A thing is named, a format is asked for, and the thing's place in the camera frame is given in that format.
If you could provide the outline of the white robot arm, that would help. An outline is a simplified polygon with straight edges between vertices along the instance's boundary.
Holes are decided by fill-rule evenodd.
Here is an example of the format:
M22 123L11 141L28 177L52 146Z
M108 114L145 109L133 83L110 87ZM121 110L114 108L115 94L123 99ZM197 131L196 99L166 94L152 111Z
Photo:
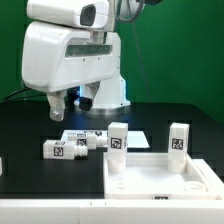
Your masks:
M82 111L107 115L130 105L115 24L132 22L146 5L162 1L28 0L33 22L24 37L22 79L47 95L51 119L64 119L64 98L75 87L75 105Z

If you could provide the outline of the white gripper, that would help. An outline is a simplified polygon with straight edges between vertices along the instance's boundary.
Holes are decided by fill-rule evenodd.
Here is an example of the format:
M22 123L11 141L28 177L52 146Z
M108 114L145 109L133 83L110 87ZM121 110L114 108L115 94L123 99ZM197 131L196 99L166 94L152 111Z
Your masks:
M89 111L100 86L97 81L113 77L118 68L119 36L108 32L104 44L90 40L88 30L43 22L33 22L26 30L22 79L27 87L48 93L54 121L64 119L66 89L82 85L79 108Z

